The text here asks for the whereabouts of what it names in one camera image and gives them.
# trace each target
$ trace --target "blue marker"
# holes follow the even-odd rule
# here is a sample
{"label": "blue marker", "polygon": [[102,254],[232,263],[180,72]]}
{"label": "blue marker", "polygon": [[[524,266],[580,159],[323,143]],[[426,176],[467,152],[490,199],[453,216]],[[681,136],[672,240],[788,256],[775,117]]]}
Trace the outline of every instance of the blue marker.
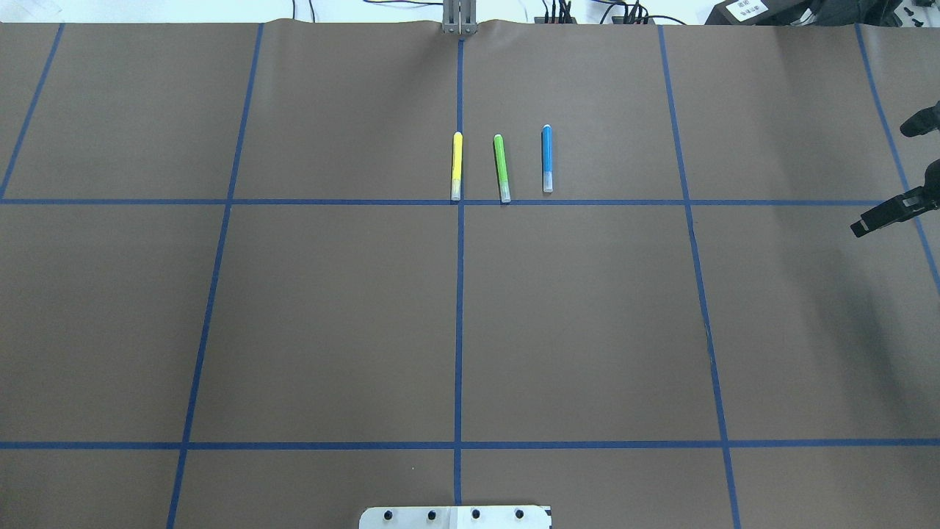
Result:
{"label": "blue marker", "polygon": [[541,190],[551,193],[552,184],[552,125],[541,128]]}

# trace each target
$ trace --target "blue grid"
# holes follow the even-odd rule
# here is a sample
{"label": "blue grid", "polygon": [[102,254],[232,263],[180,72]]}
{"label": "blue grid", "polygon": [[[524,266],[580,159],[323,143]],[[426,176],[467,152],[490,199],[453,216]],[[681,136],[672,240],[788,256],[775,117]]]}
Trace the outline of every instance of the blue grid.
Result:
{"label": "blue grid", "polygon": [[[695,234],[695,221],[693,217],[693,207],[695,206],[872,206],[880,203],[880,200],[696,200],[689,194],[689,186],[685,173],[684,157],[682,155],[682,140],[680,134],[679,121],[676,113],[676,105],[673,94],[672,81],[669,71],[668,55],[666,51],[666,36],[664,29],[658,28],[660,51],[663,62],[663,73],[666,80],[666,97],[668,99],[669,114],[672,121],[672,132],[676,150],[676,160],[681,179],[682,199],[681,200],[515,200],[512,206],[681,206],[686,215],[686,225],[689,233],[689,244],[692,252],[693,264],[696,273],[696,283],[698,289],[698,300],[701,309],[703,324],[706,331],[708,354],[711,361],[711,375],[713,381],[713,396],[715,400],[715,409],[719,427],[719,440],[702,441],[464,441],[462,439],[462,338],[463,338],[463,232],[464,232],[464,208],[466,206],[498,206],[499,200],[462,200],[454,203],[450,200],[330,200],[330,199],[235,199],[235,186],[238,179],[238,169],[241,159],[244,133],[247,125],[249,109],[251,105],[251,96],[254,87],[255,74],[257,71],[259,52],[264,32],[264,24],[258,25],[255,48],[252,57],[251,70],[248,78],[248,86],[245,92],[242,121],[239,128],[238,140],[236,142],[235,155],[232,162],[232,170],[229,179],[227,197],[225,199],[5,199],[10,178],[16,166],[16,160],[20,149],[26,138],[29,123],[32,120],[33,113],[39,103],[42,88],[45,85],[49,70],[52,68],[55,52],[61,42],[62,34],[65,29],[64,24],[60,24],[55,39],[46,59],[42,74],[39,78],[33,98],[30,102],[26,116],[23,120],[23,126],[17,137],[12,155],[4,174],[4,179],[0,184],[0,205],[2,204],[33,204],[33,205],[225,205],[222,226],[219,232],[219,240],[215,253],[215,261],[212,270],[209,295],[206,302],[206,311],[203,320],[202,332],[199,339],[199,347],[196,354],[196,368],[193,373],[193,383],[190,391],[190,398],[186,410],[186,419],[184,423],[182,438],[180,442],[132,442],[132,441],[0,441],[0,450],[149,450],[149,451],[177,451],[179,460],[174,481],[174,487],[170,502],[169,512],[167,514],[167,528],[172,528],[176,519],[176,511],[179,506],[182,481],[185,474],[186,457],[190,451],[204,450],[303,450],[303,451],[355,451],[355,450],[448,450],[453,452],[454,456],[454,502],[460,505],[462,502],[461,494],[461,471],[462,471],[462,450],[629,450],[629,449],[721,449],[725,462],[726,479],[728,485],[728,499],[734,527],[741,527],[740,514],[738,509],[737,494],[734,483],[734,472],[731,461],[731,449],[748,448],[811,448],[811,447],[902,447],[902,446],[940,446],[940,439],[807,439],[807,440],[731,440],[728,436],[726,418],[721,397],[721,384],[717,361],[714,352],[714,343],[711,329],[711,321],[708,313],[708,299],[706,296],[705,282],[702,276],[701,261],[698,256],[698,244]],[[856,36],[858,39],[859,51],[865,65],[866,74],[869,79],[871,94],[873,97],[876,111],[878,112],[881,123],[885,129],[885,137],[888,147],[891,151],[901,184],[905,190],[909,189],[907,177],[901,165],[901,159],[898,154],[893,136],[885,117],[885,112],[881,104],[881,98],[875,85],[874,76],[871,71],[868,52],[866,50],[864,37],[861,27],[856,25]],[[457,45],[457,130],[463,129],[463,39],[458,41]],[[215,300],[215,292],[218,285],[219,271],[222,265],[222,259],[225,251],[228,221],[231,216],[231,209],[234,205],[385,205],[385,206],[450,206],[456,207],[458,211],[458,248],[457,248],[457,306],[456,306],[456,325],[455,325],[455,379],[454,379],[454,441],[416,441],[416,442],[196,442],[190,441],[192,433],[193,418],[196,409],[196,400],[198,397],[199,380],[202,373],[202,365],[205,359],[206,344],[209,338],[210,324],[212,321],[212,309]],[[940,274],[937,271],[936,261],[933,258],[930,245],[928,243],[923,226],[919,219],[916,219],[916,228],[923,247],[925,257],[930,267],[934,284],[940,293]]]}

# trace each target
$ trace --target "white mounting plate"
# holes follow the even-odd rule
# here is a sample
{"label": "white mounting plate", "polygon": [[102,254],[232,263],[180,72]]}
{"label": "white mounting plate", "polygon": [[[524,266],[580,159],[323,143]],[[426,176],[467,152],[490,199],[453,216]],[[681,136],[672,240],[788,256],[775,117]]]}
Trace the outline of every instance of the white mounting plate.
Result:
{"label": "white mounting plate", "polygon": [[551,529],[551,512],[538,505],[372,507],[359,518],[359,529]]}

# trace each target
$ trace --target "marker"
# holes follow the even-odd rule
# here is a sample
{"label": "marker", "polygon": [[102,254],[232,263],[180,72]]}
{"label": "marker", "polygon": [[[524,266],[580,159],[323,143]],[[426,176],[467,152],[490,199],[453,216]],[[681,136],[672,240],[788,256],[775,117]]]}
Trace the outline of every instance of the marker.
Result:
{"label": "marker", "polygon": [[506,146],[503,144],[503,135],[497,134],[493,137],[493,150],[496,153],[496,178],[499,180],[499,201],[508,204],[512,197],[509,196],[509,172],[506,170]]}
{"label": "marker", "polygon": [[454,133],[454,161],[450,170],[450,199],[461,199],[461,176],[463,173],[463,134]]}
{"label": "marker", "polygon": [[551,193],[552,183],[552,125],[541,128],[541,190]]}

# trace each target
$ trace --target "white label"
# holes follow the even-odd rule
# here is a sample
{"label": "white label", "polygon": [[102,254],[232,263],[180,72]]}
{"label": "white label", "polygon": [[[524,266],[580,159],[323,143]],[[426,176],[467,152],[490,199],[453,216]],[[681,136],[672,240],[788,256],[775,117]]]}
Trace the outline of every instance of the white label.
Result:
{"label": "white label", "polygon": [[728,12],[738,19],[738,22],[744,22],[770,10],[760,0],[740,0],[728,4],[726,7]]}

